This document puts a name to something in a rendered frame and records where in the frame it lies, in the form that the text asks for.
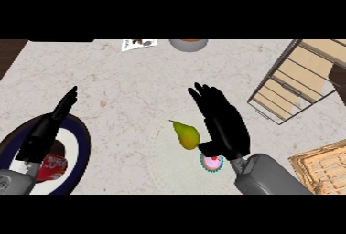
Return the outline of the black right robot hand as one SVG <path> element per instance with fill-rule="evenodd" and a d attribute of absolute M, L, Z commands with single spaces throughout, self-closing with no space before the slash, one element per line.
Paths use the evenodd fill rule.
<path fill-rule="evenodd" d="M 229 161 L 242 158 L 250 154 L 250 134 L 235 106 L 216 87 L 195 83 L 188 92 L 204 116 L 211 137 L 208 142 L 198 144 L 201 153 L 207 157 L 222 155 Z"/>

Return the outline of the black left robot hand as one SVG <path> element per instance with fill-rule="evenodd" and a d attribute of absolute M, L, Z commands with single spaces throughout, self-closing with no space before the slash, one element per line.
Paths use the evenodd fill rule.
<path fill-rule="evenodd" d="M 55 143 L 61 123 L 63 122 L 71 106 L 77 102 L 77 87 L 72 87 L 61 99 L 55 110 L 46 113 L 35 123 L 16 155 L 18 161 L 40 163 Z"/>

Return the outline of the green yellow pear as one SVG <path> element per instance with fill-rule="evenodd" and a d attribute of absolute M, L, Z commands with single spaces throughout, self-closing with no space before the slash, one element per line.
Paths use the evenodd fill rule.
<path fill-rule="evenodd" d="M 182 148 L 186 150 L 194 150 L 200 144 L 200 133 L 197 128 L 173 121 L 173 129 L 179 137 Z"/>

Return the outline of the pale round placemat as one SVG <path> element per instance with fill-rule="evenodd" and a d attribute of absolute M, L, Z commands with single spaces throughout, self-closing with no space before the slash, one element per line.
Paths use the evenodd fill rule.
<path fill-rule="evenodd" d="M 149 174 L 158 189 L 165 194 L 236 194 L 235 173 L 228 160 L 222 169 L 210 173 L 200 163 L 198 149 L 185 150 L 173 130 L 173 121 L 197 128 L 202 142 L 211 140 L 195 108 L 176 109 L 158 121 L 149 139 Z"/>

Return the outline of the white plate with blue rim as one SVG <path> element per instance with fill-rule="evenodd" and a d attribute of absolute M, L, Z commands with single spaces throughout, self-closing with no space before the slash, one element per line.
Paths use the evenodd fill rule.
<path fill-rule="evenodd" d="M 38 119 L 40 117 L 37 116 L 22 123 L 0 142 L 0 169 L 9 169 L 21 173 L 25 172 L 21 167 L 22 162 L 16 161 L 15 157 L 24 143 L 24 138 Z M 66 172 L 56 180 L 37 183 L 31 191 L 32 195 L 68 195 L 78 185 L 87 169 L 90 135 L 83 121 L 71 114 L 61 124 L 55 139 L 63 145 L 62 152 L 68 161 Z"/>

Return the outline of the red can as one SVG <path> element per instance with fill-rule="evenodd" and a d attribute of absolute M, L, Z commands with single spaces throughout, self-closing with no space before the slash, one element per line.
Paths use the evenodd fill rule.
<path fill-rule="evenodd" d="M 65 146 L 58 140 L 55 140 L 53 146 L 40 165 L 37 182 L 41 183 L 56 180 L 63 176 L 66 169 L 68 159 L 65 157 Z"/>

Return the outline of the pink frosted cupcake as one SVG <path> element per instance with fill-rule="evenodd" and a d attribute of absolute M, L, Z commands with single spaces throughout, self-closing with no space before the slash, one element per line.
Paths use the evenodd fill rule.
<path fill-rule="evenodd" d="M 210 172 L 210 173 L 216 173 L 220 171 L 222 167 L 223 167 L 223 156 L 217 155 L 213 157 L 207 157 L 204 154 L 200 155 L 200 163 L 202 168 Z"/>

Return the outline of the grey bowl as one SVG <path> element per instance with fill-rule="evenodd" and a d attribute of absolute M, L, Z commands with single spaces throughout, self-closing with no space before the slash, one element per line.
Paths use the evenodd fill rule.
<path fill-rule="evenodd" d="M 204 49 L 204 47 L 207 46 L 208 40 L 201 39 L 198 41 L 185 41 L 180 39 L 170 39 L 168 42 L 170 42 L 173 48 L 177 49 L 179 51 L 197 52 L 201 49 Z"/>

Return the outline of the wicker basket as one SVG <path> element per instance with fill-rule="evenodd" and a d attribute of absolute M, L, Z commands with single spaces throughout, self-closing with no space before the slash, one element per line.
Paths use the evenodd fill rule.
<path fill-rule="evenodd" d="M 299 180 L 316 195 L 346 195 L 346 139 L 290 157 Z"/>

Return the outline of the white printed card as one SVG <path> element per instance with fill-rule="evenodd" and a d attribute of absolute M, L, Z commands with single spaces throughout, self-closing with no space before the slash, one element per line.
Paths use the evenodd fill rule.
<path fill-rule="evenodd" d="M 155 46 L 157 46 L 155 39 L 124 39 L 121 42 L 121 51 L 129 51 Z"/>

